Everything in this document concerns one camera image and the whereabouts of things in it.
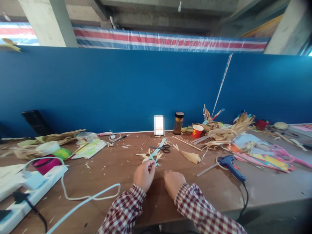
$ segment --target plaid sleeve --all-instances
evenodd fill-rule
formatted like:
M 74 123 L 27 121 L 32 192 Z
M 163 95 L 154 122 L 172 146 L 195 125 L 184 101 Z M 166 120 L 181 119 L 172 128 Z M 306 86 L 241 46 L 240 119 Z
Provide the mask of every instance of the plaid sleeve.
M 247 234 L 234 220 L 217 211 L 205 198 L 196 184 L 184 183 L 175 198 L 178 212 L 191 220 L 200 233 Z
M 98 234 L 132 233 L 136 217 L 142 214 L 146 193 L 136 184 L 123 192 L 111 205 Z

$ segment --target concrete ceiling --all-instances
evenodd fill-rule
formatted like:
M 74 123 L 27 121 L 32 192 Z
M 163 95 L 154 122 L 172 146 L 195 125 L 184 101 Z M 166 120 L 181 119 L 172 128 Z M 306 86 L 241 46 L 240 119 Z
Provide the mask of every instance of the concrete ceiling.
M 73 23 L 111 27 L 109 16 L 126 30 L 192 35 L 237 36 L 285 11 L 289 0 L 65 0 Z M 18 0 L 1 0 L 0 12 L 27 22 Z M 3 14 L 1 21 L 6 21 Z

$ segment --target blue partition board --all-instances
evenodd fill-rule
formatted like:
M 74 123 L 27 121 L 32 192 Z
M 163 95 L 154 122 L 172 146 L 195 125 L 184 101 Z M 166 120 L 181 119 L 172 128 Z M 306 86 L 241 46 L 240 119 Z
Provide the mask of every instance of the blue partition board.
M 216 119 L 233 123 L 245 109 L 271 124 L 312 122 L 312 57 L 234 54 L 224 80 Z
M 227 54 L 21 46 L 0 52 L 0 135 L 36 136 L 20 112 L 39 110 L 56 133 L 173 129 L 214 106 Z

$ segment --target spice jar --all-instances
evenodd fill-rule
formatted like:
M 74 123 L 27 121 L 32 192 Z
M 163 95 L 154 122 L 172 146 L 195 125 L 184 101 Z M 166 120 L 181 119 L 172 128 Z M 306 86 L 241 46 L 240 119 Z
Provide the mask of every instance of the spice jar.
M 175 113 L 175 128 L 173 129 L 173 133 L 176 135 L 181 135 L 181 128 L 183 124 L 183 118 L 184 118 L 184 113 L 183 112 L 176 112 Z

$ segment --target concrete pillar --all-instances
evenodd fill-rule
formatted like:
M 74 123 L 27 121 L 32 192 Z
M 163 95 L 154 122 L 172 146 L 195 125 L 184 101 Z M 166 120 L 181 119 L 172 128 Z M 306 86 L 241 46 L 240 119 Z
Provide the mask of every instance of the concrete pillar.
M 298 55 L 311 33 L 308 1 L 291 0 L 264 53 Z
M 19 0 L 42 46 L 78 47 L 64 0 Z

